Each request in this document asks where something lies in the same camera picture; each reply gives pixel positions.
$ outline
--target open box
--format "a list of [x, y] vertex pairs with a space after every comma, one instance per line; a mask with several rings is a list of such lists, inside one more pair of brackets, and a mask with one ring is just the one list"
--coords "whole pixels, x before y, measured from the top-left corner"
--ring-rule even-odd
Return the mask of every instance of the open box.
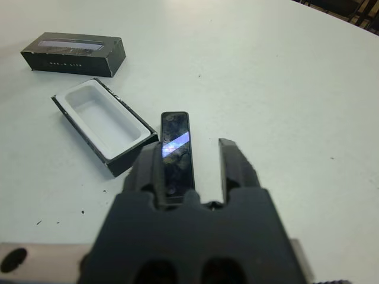
[[114, 176], [129, 169], [158, 135], [97, 78], [52, 100]]

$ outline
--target white table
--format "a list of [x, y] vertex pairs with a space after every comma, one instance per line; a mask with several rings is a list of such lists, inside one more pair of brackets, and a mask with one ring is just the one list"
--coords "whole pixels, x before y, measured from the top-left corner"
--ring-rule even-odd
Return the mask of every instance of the white table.
[[161, 112], [189, 112], [202, 201], [221, 199], [217, 139], [232, 139], [317, 280], [377, 282], [379, 37], [290, 0], [14, 0], [1, 14], [0, 242], [94, 241], [127, 173], [50, 99], [91, 77], [32, 72], [20, 50], [45, 31], [119, 36], [127, 61], [101, 80], [157, 130]]

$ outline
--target white plastic insert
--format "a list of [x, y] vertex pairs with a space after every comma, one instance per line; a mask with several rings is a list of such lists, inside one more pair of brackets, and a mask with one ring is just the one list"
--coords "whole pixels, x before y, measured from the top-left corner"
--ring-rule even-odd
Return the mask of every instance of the white plastic insert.
[[96, 80], [61, 92], [56, 99], [107, 160], [150, 136], [150, 131]]

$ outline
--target black box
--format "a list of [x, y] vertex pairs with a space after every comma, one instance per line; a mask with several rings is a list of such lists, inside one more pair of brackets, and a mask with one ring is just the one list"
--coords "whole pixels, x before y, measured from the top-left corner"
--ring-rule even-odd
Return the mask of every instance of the black box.
[[97, 78], [52, 97], [63, 115], [114, 176], [129, 169], [158, 135]]
[[44, 33], [22, 52], [31, 70], [113, 77], [126, 55], [120, 37]]

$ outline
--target black smartphone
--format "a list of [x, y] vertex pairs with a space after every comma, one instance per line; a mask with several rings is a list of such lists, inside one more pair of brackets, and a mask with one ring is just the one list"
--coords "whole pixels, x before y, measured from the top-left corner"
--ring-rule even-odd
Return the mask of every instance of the black smartphone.
[[186, 112], [164, 112], [160, 140], [169, 204], [180, 204], [186, 191], [195, 189], [190, 119]]

